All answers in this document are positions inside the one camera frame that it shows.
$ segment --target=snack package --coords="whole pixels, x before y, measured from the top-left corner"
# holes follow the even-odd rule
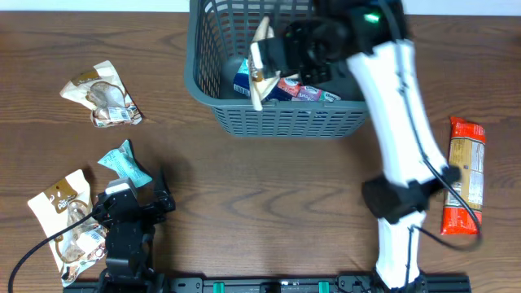
[[[110,61],[73,78],[59,94],[88,107],[96,127],[136,125],[142,117]]]
[[[237,74],[234,77],[234,90],[241,94],[245,94],[250,97],[250,81],[249,81],[249,69],[248,60],[245,59]],[[278,101],[291,101],[292,98],[296,97],[300,90],[300,83],[291,78],[281,78],[277,86],[275,86],[271,92],[264,97],[265,101],[278,100]]]
[[[77,170],[29,200],[28,205],[50,237],[92,212],[90,186]],[[105,228],[90,218],[49,242],[64,287],[105,256],[106,237]]]
[[[453,126],[450,138],[449,163],[462,170],[462,179],[453,188],[472,208],[481,223],[483,207],[483,162],[485,130],[482,126],[451,117]],[[441,234],[477,234],[476,226],[468,212],[445,191],[443,225]]]
[[[302,86],[300,88],[299,94],[296,96],[296,98],[293,98],[292,101],[316,102],[320,100],[321,96],[322,90],[312,86]]]
[[[130,178],[136,188],[152,181],[152,178],[141,171],[138,164],[136,164],[128,139],[125,140],[119,148],[109,151],[98,164],[116,171],[117,176],[120,178]]]
[[[334,102],[334,101],[339,101],[341,99],[342,98],[337,96],[336,94],[328,93],[325,90],[323,90],[322,91],[322,95],[320,96],[319,101]]]

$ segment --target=biscuit package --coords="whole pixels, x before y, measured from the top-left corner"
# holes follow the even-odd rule
[[[92,212],[90,186],[77,170],[29,200],[28,205],[50,237]],[[105,256],[106,237],[106,229],[91,217],[49,242],[63,286],[72,284]]]
[[[68,82],[59,94],[88,107],[90,119],[96,127],[136,125],[142,120],[141,112],[127,93],[116,69],[110,61]]]

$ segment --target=wood grain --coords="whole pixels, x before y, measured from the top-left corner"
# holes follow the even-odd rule
[[[177,200],[158,228],[158,270],[229,277],[373,267],[377,227],[360,192],[382,168],[372,125],[332,141],[231,137],[184,88],[187,21],[173,13],[0,13],[1,288],[44,238],[27,201],[78,168],[92,194],[101,192],[116,175],[96,162],[126,138],[150,172],[166,166]],[[441,149],[451,115],[483,124],[488,140],[484,246],[457,253],[422,238],[419,264],[429,273],[468,273],[474,292],[519,291],[521,19],[410,21]],[[142,124],[95,129],[88,110],[60,98],[68,79],[106,59],[146,116]],[[431,201],[430,231],[440,228],[442,201]],[[81,277],[96,278],[103,266]],[[60,291],[47,247],[22,267],[15,291]]]

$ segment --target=red snack bag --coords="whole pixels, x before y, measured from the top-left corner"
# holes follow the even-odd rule
[[[322,90],[312,86],[301,86],[300,92],[292,101],[316,102],[320,99]]]
[[[481,223],[485,130],[483,126],[462,118],[451,117],[450,122],[453,130],[449,163],[462,170],[462,178],[453,183],[453,188],[469,204]],[[445,191],[441,234],[478,234],[471,216],[448,190]]]
[[[300,91],[299,82],[289,78],[281,78],[277,84],[277,87],[290,94],[292,98],[296,97]]]

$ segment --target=green connector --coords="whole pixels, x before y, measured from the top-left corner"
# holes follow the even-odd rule
[[[318,283],[318,293],[329,293],[329,282],[322,281]]]
[[[213,283],[213,293],[225,293],[225,283]]]

